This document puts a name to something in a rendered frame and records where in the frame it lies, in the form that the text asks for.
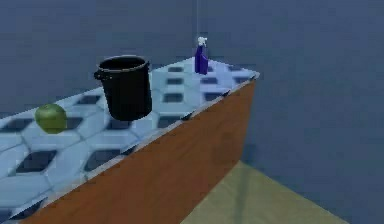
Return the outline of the green apple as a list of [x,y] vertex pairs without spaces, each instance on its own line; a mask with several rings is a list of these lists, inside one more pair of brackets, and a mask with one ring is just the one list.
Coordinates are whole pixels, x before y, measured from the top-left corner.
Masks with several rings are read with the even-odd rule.
[[48,134],[58,134],[67,128],[66,111],[57,104],[40,106],[34,117],[38,126]]

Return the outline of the purple spray bottle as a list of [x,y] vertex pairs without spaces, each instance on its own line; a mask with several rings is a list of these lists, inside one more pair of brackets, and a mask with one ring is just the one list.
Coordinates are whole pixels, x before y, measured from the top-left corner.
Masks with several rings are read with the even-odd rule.
[[195,52],[195,72],[202,75],[208,73],[208,58],[205,55],[206,41],[206,37],[198,37],[198,45]]

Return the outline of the brown counter with tiled top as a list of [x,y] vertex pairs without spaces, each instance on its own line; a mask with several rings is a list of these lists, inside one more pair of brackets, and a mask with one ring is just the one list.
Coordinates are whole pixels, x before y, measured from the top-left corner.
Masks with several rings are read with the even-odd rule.
[[181,224],[242,154],[259,74],[193,59],[151,72],[153,110],[113,119],[101,88],[60,100],[68,128],[0,119],[0,224]]

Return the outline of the black pot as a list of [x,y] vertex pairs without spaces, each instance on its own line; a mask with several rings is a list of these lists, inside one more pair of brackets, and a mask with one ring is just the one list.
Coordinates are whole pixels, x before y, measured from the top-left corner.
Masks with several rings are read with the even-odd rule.
[[94,78],[101,82],[110,115],[120,121],[135,121],[152,111],[150,63],[136,55],[106,58]]

